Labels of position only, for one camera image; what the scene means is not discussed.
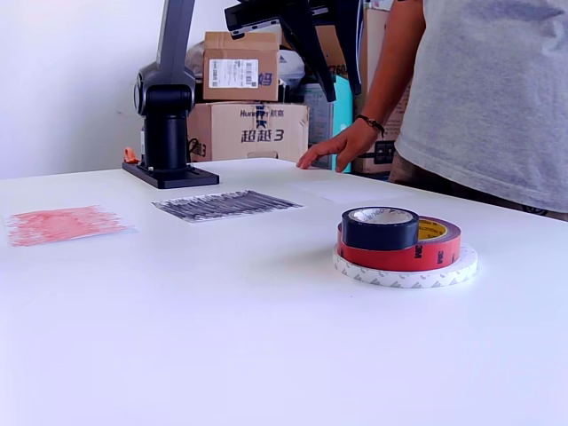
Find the red tape roll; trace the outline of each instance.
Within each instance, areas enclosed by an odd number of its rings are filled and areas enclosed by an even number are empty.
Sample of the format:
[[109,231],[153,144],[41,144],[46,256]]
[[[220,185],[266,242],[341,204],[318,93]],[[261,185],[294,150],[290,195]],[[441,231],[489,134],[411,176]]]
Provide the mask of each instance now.
[[380,271],[424,272],[450,266],[458,260],[462,231],[433,217],[421,217],[418,244],[404,250],[375,251],[345,245],[338,227],[337,254],[364,268]]

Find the orange object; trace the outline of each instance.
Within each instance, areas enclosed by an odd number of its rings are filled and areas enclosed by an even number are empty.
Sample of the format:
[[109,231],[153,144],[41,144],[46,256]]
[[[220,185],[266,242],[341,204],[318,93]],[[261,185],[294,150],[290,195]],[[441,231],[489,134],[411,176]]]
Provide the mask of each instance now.
[[132,148],[126,148],[124,150],[124,162],[128,164],[138,164],[140,160],[136,158],[136,153]]

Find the paper sheet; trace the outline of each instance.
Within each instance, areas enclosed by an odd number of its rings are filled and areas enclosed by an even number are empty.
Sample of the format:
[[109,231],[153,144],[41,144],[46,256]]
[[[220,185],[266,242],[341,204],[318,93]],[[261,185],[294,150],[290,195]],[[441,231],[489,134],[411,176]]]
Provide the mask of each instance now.
[[119,233],[130,229],[122,220],[100,206],[32,211],[4,218],[12,247]]
[[186,222],[202,222],[226,217],[238,217],[266,213],[274,210],[297,209],[303,206],[254,191],[216,193],[189,198],[177,198],[154,202],[158,209],[166,211]]
[[377,185],[375,182],[318,180],[291,184],[295,189],[311,193],[337,204],[387,200],[407,196],[400,186]]

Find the wristwatch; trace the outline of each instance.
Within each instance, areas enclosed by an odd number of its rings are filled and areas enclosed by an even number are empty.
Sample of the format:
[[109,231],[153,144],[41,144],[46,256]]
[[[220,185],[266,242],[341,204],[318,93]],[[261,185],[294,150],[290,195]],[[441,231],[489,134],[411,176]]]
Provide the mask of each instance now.
[[379,130],[381,132],[381,136],[384,139],[384,127],[381,124],[379,124],[379,122],[377,120],[373,120],[372,118],[365,117],[362,114],[359,114],[355,120],[357,120],[358,118],[360,118],[361,120],[366,122],[372,128]]

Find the black scribble paper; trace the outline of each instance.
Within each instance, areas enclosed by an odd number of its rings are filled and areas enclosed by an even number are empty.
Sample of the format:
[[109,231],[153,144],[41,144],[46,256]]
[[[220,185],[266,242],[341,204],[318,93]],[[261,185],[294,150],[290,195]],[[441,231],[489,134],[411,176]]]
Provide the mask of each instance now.
[[186,222],[203,222],[267,213],[274,210],[298,209],[303,206],[255,191],[216,193],[189,198],[154,202],[153,205]]

